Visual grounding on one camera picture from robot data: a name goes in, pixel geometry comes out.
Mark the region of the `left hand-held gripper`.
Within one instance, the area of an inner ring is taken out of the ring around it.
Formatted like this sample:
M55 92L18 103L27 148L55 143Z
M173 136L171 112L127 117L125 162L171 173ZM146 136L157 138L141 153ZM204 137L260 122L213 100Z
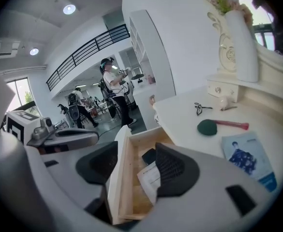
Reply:
M45 142L55 132L55 126L48 117L30 114L17 110L6 115L7 132L14 135L24 146L38 149L40 154L58 153L58 146L46 146ZM99 141L99 134L87 129L56 130L55 140L60 144L95 145Z

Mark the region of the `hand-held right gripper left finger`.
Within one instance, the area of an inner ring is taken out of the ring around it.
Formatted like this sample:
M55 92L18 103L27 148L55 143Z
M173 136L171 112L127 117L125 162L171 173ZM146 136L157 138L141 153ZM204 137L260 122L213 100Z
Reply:
M55 225L112 225L106 183L118 161L116 141L46 155L31 146L25 150Z

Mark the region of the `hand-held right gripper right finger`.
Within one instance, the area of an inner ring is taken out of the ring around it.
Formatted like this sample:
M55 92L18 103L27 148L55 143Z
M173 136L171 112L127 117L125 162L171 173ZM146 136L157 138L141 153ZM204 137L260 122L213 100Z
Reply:
M266 188L227 160L171 144L155 147L161 184L134 232L247 232L269 208Z

